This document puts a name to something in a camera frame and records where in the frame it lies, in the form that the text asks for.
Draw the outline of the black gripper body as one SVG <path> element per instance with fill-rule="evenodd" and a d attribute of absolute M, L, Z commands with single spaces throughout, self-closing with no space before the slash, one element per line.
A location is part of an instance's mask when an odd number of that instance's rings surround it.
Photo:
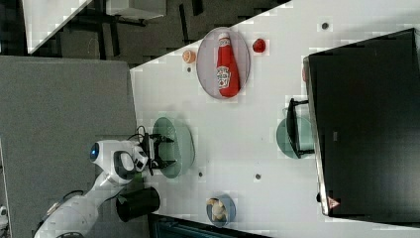
<path fill-rule="evenodd" d="M 141 147 L 148 157 L 147 166 L 151 175 L 154 174 L 154 169 L 158 166 L 158 163 L 156 162 L 156 158 L 158 156 L 158 145 L 159 139 L 157 134 L 146 133 L 143 136 Z"/>

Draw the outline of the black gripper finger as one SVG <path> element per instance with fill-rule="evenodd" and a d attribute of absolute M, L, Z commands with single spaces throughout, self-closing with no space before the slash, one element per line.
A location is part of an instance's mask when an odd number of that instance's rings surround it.
<path fill-rule="evenodd" d="M 150 134 L 150 138 L 155 143 L 173 143 L 173 140 L 162 134 Z"/>
<path fill-rule="evenodd" d="M 165 169 L 169 166 L 171 166 L 172 164 L 175 164 L 175 161 L 153 161 L 152 162 L 152 169 L 153 170 L 161 170 L 161 169 Z"/>

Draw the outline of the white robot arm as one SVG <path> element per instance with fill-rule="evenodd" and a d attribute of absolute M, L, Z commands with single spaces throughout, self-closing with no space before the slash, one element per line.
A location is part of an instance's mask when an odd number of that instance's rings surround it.
<path fill-rule="evenodd" d="M 158 154 L 161 143 L 174 140 L 161 134 L 146 133 L 141 141 L 102 140 L 90 150 L 90 162 L 100 175 L 83 195 L 56 202 L 39 224 L 33 238 L 85 238 L 96 223 L 99 207 L 117 196 L 145 167 L 150 171 L 173 164 Z"/>

